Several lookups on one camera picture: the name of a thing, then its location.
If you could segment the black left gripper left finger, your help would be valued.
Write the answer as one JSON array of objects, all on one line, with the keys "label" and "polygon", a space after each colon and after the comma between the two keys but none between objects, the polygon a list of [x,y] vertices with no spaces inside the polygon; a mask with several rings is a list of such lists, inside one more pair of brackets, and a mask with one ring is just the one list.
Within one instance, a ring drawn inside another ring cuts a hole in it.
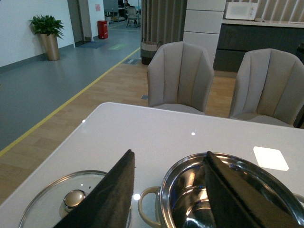
[{"label": "black left gripper left finger", "polygon": [[128,150],[89,196],[56,228],[124,228],[134,186],[135,155]]}]

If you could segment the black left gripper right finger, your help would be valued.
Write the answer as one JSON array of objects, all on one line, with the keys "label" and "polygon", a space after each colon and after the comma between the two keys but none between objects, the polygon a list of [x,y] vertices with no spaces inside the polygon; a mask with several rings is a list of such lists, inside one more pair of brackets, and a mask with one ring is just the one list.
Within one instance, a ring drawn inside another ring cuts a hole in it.
[{"label": "black left gripper right finger", "polygon": [[218,228],[298,228],[292,216],[269,202],[214,153],[203,160],[206,189]]}]

